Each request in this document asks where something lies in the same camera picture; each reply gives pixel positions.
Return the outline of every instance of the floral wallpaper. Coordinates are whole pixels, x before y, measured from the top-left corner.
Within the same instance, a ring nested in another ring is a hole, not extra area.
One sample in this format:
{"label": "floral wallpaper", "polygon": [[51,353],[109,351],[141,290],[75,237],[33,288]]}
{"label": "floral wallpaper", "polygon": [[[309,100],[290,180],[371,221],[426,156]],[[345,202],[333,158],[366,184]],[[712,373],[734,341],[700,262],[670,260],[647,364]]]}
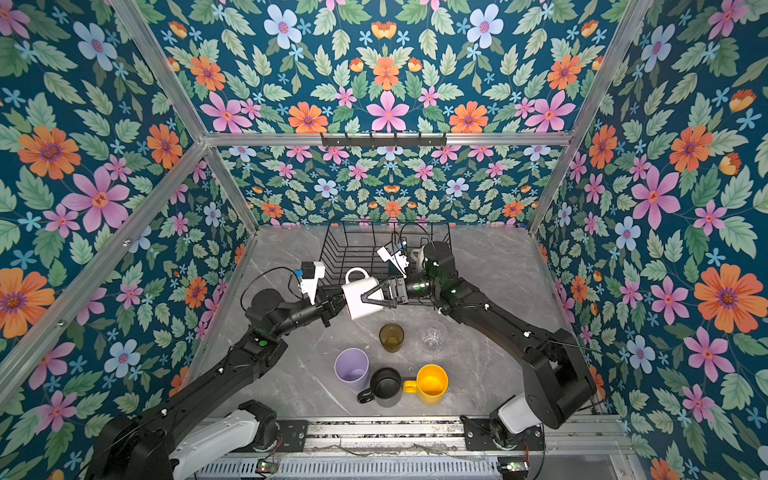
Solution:
{"label": "floral wallpaper", "polygon": [[102,2],[0,2],[0,113],[2,359],[189,139]]}
{"label": "floral wallpaper", "polygon": [[546,132],[572,125],[626,4],[169,1],[152,28],[210,131]]}
{"label": "floral wallpaper", "polygon": [[661,2],[537,232],[654,480],[768,476],[768,4]]}
{"label": "floral wallpaper", "polygon": [[75,478],[110,419],[178,392],[246,242],[201,161],[0,416],[0,478]]}
{"label": "floral wallpaper", "polygon": [[451,221],[524,227],[561,151],[545,145],[368,151],[295,146],[221,153],[264,224]]}

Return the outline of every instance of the table surface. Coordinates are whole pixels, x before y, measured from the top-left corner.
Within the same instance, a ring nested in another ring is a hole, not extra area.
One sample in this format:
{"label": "table surface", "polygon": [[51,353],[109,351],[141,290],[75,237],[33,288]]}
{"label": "table surface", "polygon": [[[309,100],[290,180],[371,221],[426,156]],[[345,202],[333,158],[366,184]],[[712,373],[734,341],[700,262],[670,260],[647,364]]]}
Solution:
{"label": "table surface", "polygon": [[[234,302],[239,302],[241,290],[260,272],[279,265],[298,268],[303,260],[317,260],[325,233],[325,227],[259,230],[256,250]],[[545,329],[554,331],[565,326],[561,307],[536,258],[538,252],[524,229],[453,227],[451,237],[459,274],[495,303]],[[287,278],[287,272],[275,272],[259,279],[246,294],[245,304],[253,293],[269,287],[289,298]],[[227,316],[218,321],[223,324],[217,338],[210,340],[201,372],[223,358],[248,327],[239,304],[233,304]],[[425,325],[434,321],[448,330],[445,345],[436,352],[420,340]],[[392,322],[406,333],[397,353],[386,352],[378,337],[381,327]],[[285,340],[288,350],[277,365],[224,402],[214,416],[225,416],[249,399],[268,405],[279,417],[487,415],[523,391],[520,366],[508,353],[480,332],[438,314],[430,306],[399,306],[358,321],[352,321],[345,310],[331,321],[330,328],[314,322]],[[415,378],[426,364],[440,365],[449,376],[448,392],[434,406],[408,394],[389,409],[375,402],[359,404],[357,392],[343,385],[333,371],[336,357],[349,347],[366,352],[370,372],[391,366],[405,379]]]}

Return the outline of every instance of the purple cup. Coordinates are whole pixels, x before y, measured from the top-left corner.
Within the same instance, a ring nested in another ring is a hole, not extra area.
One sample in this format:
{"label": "purple cup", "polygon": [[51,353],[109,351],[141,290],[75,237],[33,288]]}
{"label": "purple cup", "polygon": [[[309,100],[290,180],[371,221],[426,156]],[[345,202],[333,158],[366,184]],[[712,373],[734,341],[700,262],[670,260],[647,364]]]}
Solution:
{"label": "purple cup", "polygon": [[368,356],[361,349],[346,349],[336,357],[333,371],[349,388],[358,392],[368,386]]}

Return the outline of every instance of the mug handle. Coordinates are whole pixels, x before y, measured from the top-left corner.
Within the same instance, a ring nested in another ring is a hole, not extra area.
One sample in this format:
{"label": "mug handle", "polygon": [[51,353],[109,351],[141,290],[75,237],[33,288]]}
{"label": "mug handle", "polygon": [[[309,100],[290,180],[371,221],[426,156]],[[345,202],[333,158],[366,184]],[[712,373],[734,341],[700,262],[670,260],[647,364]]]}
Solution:
{"label": "mug handle", "polygon": [[363,275],[365,275],[366,278],[368,278],[368,276],[369,276],[368,272],[366,272],[364,269],[360,268],[359,266],[354,266],[354,267],[352,267],[352,268],[350,268],[349,270],[346,271],[346,275],[344,276],[344,280],[347,283],[349,283],[349,274],[352,273],[352,272],[360,272]]}
{"label": "mug handle", "polygon": [[402,383],[402,391],[405,393],[418,393],[419,385],[413,380],[406,380]]}
{"label": "mug handle", "polygon": [[362,392],[357,394],[357,402],[358,403],[368,403],[371,400],[373,400],[376,396],[373,395],[373,391],[371,389],[365,389]]}

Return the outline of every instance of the cable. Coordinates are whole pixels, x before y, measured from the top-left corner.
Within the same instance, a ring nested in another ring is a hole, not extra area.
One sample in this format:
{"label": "cable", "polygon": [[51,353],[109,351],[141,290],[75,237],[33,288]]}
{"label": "cable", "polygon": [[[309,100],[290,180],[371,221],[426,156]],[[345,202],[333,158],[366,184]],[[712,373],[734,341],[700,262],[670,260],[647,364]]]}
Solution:
{"label": "cable", "polygon": [[245,287],[245,290],[243,290],[243,293],[242,293],[242,295],[240,295],[240,308],[242,308],[242,309],[243,309],[243,311],[245,311],[245,310],[248,310],[248,309],[247,309],[245,306],[243,306],[243,298],[245,298],[245,294],[248,292],[248,289],[249,289],[249,288],[251,288],[251,286],[252,286],[254,283],[256,283],[256,281],[257,281],[259,278],[261,278],[262,276],[265,276],[265,275],[267,275],[268,273],[274,272],[275,270],[288,270],[288,271],[291,273],[291,276],[290,276],[290,278],[288,279],[288,290],[291,292],[291,294],[292,294],[293,296],[295,296],[295,297],[296,297],[296,298],[298,298],[299,300],[301,300],[301,299],[302,299],[301,295],[297,295],[297,294],[296,294],[296,293],[295,293],[293,290],[291,290],[291,288],[290,288],[290,281],[291,281],[291,278],[293,278],[293,277],[295,277],[295,276],[296,276],[296,274],[293,272],[293,270],[291,270],[291,269],[290,269],[290,268],[288,268],[287,266],[276,266],[276,267],[274,267],[274,268],[270,268],[270,269],[269,269],[269,270],[267,270],[266,272],[262,272],[262,273],[260,273],[260,274],[259,274],[259,276],[257,276],[257,277],[256,277],[256,278],[254,278],[253,280],[251,280],[251,281],[250,281],[250,283],[248,283],[248,285],[246,285],[246,287]]}

